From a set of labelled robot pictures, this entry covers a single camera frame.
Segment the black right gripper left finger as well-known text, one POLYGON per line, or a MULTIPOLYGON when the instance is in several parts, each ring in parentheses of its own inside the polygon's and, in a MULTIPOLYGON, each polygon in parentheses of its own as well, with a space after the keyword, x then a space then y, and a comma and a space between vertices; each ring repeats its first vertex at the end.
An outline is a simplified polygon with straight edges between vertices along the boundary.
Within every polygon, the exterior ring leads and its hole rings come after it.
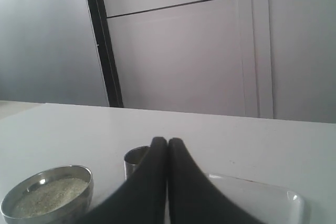
POLYGON ((164 223, 167 140, 153 138, 137 169, 103 203, 83 216, 83 223, 164 223))

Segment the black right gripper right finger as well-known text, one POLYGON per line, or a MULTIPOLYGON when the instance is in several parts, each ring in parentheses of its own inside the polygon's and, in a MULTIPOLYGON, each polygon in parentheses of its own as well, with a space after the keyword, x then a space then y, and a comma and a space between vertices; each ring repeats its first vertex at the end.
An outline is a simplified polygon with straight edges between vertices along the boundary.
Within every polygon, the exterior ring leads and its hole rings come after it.
POLYGON ((222 194, 201 171, 183 140, 169 140, 171 223, 256 223, 256 218, 222 194))

